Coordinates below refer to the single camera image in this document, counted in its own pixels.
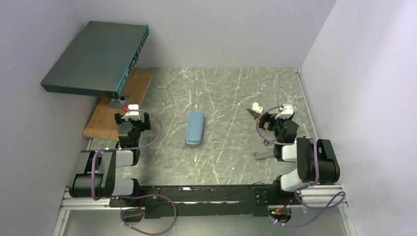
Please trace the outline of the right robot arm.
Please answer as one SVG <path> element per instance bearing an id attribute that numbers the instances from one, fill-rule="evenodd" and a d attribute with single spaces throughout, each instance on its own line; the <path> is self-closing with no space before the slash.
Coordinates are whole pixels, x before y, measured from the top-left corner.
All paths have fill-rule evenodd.
<path id="1" fill-rule="evenodd" d="M 275 141 L 270 152 L 256 154 L 257 158 L 273 156 L 277 161 L 296 163 L 294 171 L 277 177 L 281 191 L 291 192 L 317 183 L 336 183 L 340 178 L 340 167 L 330 140 L 313 140 L 298 137 L 299 125 L 292 121 L 294 113 L 279 114 L 266 112 L 257 118 L 258 129 L 273 132 Z"/>

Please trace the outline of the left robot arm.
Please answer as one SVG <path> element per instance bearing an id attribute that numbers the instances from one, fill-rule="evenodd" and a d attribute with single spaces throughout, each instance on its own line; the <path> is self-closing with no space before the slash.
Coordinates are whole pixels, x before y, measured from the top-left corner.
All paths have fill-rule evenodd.
<path id="1" fill-rule="evenodd" d="M 116 169 L 135 166 L 140 158 L 139 139 L 141 133 L 150 130 L 149 114 L 144 120 L 123 118 L 116 114 L 119 141 L 116 150 L 84 150 L 80 152 L 68 184 L 72 198 L 92 197 L 94 199 L 112 196 L 129 196 L 138 184 L 133 178 L 116 177 Z"/>

